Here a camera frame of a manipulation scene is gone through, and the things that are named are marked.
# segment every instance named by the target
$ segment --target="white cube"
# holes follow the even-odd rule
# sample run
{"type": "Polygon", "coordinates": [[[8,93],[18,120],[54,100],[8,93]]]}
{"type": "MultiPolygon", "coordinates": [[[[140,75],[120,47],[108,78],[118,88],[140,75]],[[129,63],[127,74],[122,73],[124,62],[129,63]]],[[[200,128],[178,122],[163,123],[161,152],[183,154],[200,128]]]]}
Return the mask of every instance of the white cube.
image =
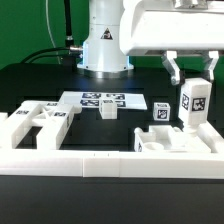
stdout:
{"type": "Polygon", "coordinates": [[[99,111],[102,119],[117,119],[117,103],[113,98],[101,97],[99,111]]]}
{"type": "Polygon", "coordinates": [[[153,118],[155,121],[170,120],[170,105],[168,103],[154,103],[153,118]]]}

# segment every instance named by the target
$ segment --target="cable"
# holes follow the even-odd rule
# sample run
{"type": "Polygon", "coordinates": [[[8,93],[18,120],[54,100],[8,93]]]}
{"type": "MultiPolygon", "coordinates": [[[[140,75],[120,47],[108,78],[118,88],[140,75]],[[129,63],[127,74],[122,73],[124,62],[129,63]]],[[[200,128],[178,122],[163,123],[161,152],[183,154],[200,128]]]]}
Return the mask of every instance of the cable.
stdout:
{"type": "Polygon", "coordinates": [[[48,52],[55,52],[55,51],[64,51],[64,50],[69,50],[69,48],[68,47],[56,47],[56,48],[49,48],[49,49],[45,49],[45,50],[40,50],[40,51],[37,51],[37,52],[27,56],[20,63],[26,63],[28,60],[30,60],[31,58],[33,58],[33,57],[35,57],[39,54],[44,54],[44,53],[48,53],[48,52]]]}
{"type": "Polygon", "coordinates": [[[53,57],[62,57],[62,56],[65,56],[65,54],[47,54],[47,55],[41,55],[41,56],[38,56],[38,57],[35,57],[33,58],[31,61],[29,61],[29,64],[33,63],[34,61],[40,59],[40,58],[53,58],[53,57]]]}
{"type": "Polygon", "coordinates": [[[46,21],[47,21],[47,29],[48,29],[48,33],[49,33],[49,36],[50,36],[50,39],[51,39],[51,43],[53,45],[54,48],[56,48],[56,44],[55,44],[55,41],[54,41],[54,38],[53,38],[53,35],[52,35],[52,32],[51,32],[51,26],[50,26],[50,20],[49,20],[49,1],[46,0],[46,21]]]}
{"type": "Polygon", "coordinates": [[[71,20],[70,0],[64,0],[64,5],[65,5],[65,25],[66,25],[65,46],[69,47],[71,45],[74,45],[74,39],[72,37],[72,20],[71,20]]]}

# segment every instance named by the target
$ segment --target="white block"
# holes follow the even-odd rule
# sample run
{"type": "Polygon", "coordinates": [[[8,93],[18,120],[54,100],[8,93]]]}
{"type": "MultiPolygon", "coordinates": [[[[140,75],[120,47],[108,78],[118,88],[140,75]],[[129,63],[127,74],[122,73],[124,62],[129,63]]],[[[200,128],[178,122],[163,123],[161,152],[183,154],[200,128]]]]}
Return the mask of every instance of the white block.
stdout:
{"type": "Polygon", "coordinates": [[[198,137],[190,137],[170,125],[149,127],[149,132],[135,129],[135,151],[145,153],[211,153],[211,149],[198,137]]]}
{"type": "Polygon", "coordinates": [[[223,179],[223,159],[218,154],[120,152],[120,177],[223,179]]]}
{"type": "MultiPolygon", "coordinates": [[[[36,100],[26,100],[22,103],[22,105],[30,105],[30,104],[40,104],[47,110],[55,110],[60,104],[66,104],[66,103],[59,103],[55,101],[36,101],[36,100]]],[[[74,113],[79,114],[82,112],[82,104],[74,103],[73,104],[74,113]]]]}
{"type": "Polygon", "coordinates": [[[224,153],[224,139],[210,123],[200,124],[197,134],[213,153],[224,153]]]}
{"type": "Polygon", "coordinates": [[[8,113],[0,113],[0,125],[8,118],[8,113]]]}
{"type": "Polygon", "coordinates": [[[153,118],[155,121],[169,121],[170,105],[168,103],[154,103],[153,118]]]}
{"type": "Polygon", "coordinates": [[[181,87],[179,118],[184,125],[206,123],[212,84],[202,78],[186,79],[181,87]]]}
{"type": "Polygon", "coordinates": [[[59,149],[74,117],[72,105],[58,105],[37,135],[37,149],[59,149]]]}
{"type": "Polygon", "coordinates": [[[83,176],[83,152],[0,150],[0,173],[32,176],[83,176]]]}
{"type": "Polygon", "coordinates": [[[83,177],[119,177],[119,152],[92,152],[83,159],[83,177]]]}
{"type": "Polygon", "coordinates": [[[0,145],[15,149],[32,127],[32,118],[41,111],[39,104],[22,105],[0,125],[0,145]]]}
{"type": "Polygon", "coordinates": [[[102,119],[117,119],[117,103],[111,97],[101,97],[99,111],[102,119]]]}

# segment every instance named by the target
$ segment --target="white housing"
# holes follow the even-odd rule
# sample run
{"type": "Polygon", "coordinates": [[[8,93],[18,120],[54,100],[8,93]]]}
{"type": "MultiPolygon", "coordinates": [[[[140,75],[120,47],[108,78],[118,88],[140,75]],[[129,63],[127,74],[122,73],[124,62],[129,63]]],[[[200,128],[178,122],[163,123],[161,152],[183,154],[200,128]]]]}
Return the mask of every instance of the white housing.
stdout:
{"type": "Polygon", "coordinates": [[[208,9],[176,9],[172,0],[124,0],[120,47],[124,54],[224,49],[224,3],[208,9]]]}
{"type": "Polygon", "coordinates": [[[78,68],[93,72],[121,72],[129,65],[119,47],[122,0],[90,0],[89,37],[83,45],[83,62],[78,68]]]}

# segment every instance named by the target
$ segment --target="black and white pattern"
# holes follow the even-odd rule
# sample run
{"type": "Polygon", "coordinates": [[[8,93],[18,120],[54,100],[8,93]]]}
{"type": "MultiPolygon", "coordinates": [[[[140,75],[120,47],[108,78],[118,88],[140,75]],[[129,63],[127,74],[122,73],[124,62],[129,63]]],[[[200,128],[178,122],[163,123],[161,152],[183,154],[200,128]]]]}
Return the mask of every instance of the black and white pattern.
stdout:
{"type": "Polygon", "coordinates": [[[29,113],[28,110],[19,110],[16,112],[16,114],[19,114],[19,115],[27,115],[29,113]]]}
{"type": "Polygon", "coordinates": [[[167,119],[168,111],[167,110],[158,110],[157,118],[158,119],[167,119]]]}
{"type": "Polygon", "coordinates": [[[186,96],[185,94],[183,94],[183,98],[182,98],[182,106],[183,106],[183,108],[185,108],[186,110],[189,109],[189,102],[190,102],[189,97],[186,96]]]}
{"type": "Polygon", "coordinates": [[[102,95],[101,93],[83,93],[82,98],[99,99],[101,95],[102,95]]]}
{"type": "Polygon", "coordinates": [[[205,102],[206,98],[194,98],[193,99],[193,105],[192,105],[192,111],[204,111],[205,110],[205,102]]]}
{"type": "Polygon", "coordinates": [[[55,117],[65,117],[66,113],[64,113],[64,112],[55,112],[54,116],[55,117]]]}
{"type": "Polygon", "coordinates": [[[104,100],[104,103],[113,103],[113,100],[104,100]]]}
{"type": "Polygon", "coordinates": [[[124,94],[108,93],[107,97],[114,98],[115,100],[125,100],[125,95],[124,94]]]}
{"type": "Polygon", "coordinates": [[[139,143],[139,145],[138,145],[138,151],[139,152],[142,152],[142,145],[139,143]]]}
{"type": "Polygon", "coordinates": [[[126,107],[126,103],[125,103],[125,101],[115,101],[116,103],[117,103],[117,107],[126,107]]]}
{"type": "Polygon", "coordinates": [[[157,103],[157,107],[166,107],[167,108],[167,104],[166,103],[157,103]]]}
{"type": "Polygon", "coordinates": [[[81,100],[80,102],[82,106],[85,107],[98,107],[99,106],[99,100],[81,100]]]}
{"type": "Polygon", "coordinates": [[[49,107],[56,107],[58,104],[57,103],[48,103],[47,106],[49,107]]]}

